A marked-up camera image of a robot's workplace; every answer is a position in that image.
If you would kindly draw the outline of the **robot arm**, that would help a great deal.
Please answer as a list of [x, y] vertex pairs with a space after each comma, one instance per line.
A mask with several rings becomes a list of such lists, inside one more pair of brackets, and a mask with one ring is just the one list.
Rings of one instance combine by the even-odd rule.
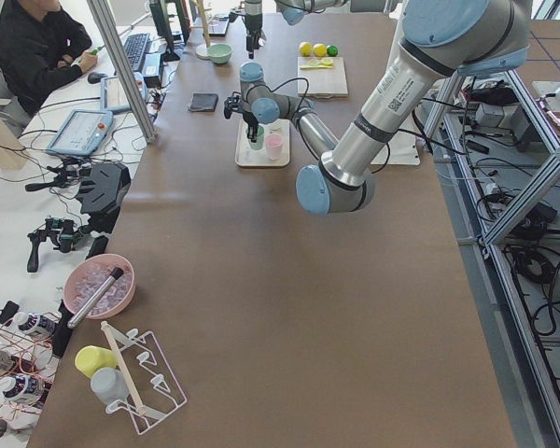
[[315, 215], [354, 212], [374, 194], [370, 169], [400, 125], [439, 79], [485, 76], [521, 66], [528, 54], [529, 1], [410, 1], [394, 37], [395, 59], [341, 138], [304, 98], [276, 94], [259, 63], [243, 63], [241, 92], [225, 113], [238, 112], [254, 133], [287, 119], [318, 156], [296, 180], [301, 207]]
[[[345, 1], [276, 1], [285, 21], [290, 25], [298, 23], [305, 14], [321, 12], [328, 7], [339, 7], [343, 4]], [[263, 39], [261, 1], [245, 1], [244, 24], [246, 29], [245, 47], [248, 59], [253, 60], [255, 51], [260, 48], [260, 42]], [[251, 112], [244, 112], [243, 116], [247, 123], [247, 137], [255, 143], [259, 125]]]

